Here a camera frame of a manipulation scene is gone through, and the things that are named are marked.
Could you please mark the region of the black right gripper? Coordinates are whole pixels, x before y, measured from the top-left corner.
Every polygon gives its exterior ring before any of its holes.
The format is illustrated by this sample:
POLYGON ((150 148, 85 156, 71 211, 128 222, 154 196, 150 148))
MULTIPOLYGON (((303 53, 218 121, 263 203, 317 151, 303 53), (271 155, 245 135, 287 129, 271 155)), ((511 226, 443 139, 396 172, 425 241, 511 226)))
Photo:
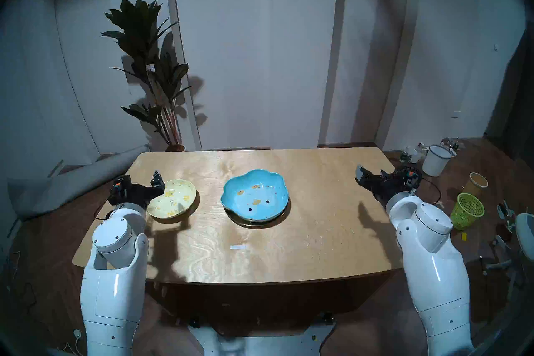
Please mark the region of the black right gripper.
POLYGON ((381 170, 376 175, 359 164, 355 180, 359 186, 371 191, 377 201, 388 203, 399 193, 413 195, 420 186, 421 171, 415 167, 400 167, 391 173, 381 170))

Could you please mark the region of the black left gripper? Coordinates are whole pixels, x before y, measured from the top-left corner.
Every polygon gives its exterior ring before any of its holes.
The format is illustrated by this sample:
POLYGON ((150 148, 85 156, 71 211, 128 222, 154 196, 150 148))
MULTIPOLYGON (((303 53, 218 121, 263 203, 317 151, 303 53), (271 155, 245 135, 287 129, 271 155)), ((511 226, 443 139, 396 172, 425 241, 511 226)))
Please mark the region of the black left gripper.
POLYGON ((133 203, 146 211, 151 200, 163 195, 165 190, 165 183, 158 170, 154 171, 150 183, 150 186, 134 184, 129 175, 121 175, 113 181, 108 202, 112 206, 133 203))

